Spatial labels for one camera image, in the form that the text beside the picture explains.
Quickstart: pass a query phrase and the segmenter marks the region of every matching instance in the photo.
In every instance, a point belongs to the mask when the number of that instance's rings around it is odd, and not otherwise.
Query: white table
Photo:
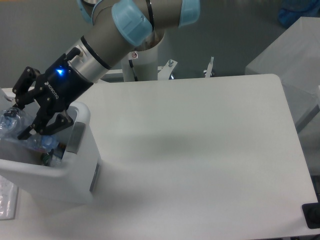
[[[320,233],[275,75],[98,83],[80,99],[103,166],[91,205],[20,191],[5,240],[249,240]]]

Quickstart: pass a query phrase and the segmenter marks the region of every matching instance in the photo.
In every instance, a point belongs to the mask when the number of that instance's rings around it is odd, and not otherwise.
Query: plastic bottle
[[[48,153],[55,149],[59,144],[55,135],[42,136],[37,133],[27,140],[18,139],[18,135],[32,122],[32,117],[19,108],[12,107],[2,111],[0,113],[0,139],[41,153]]]
[[[278,20],[289,28],[300,17],[315,17],[319,9],[320,0],[282,0]]]

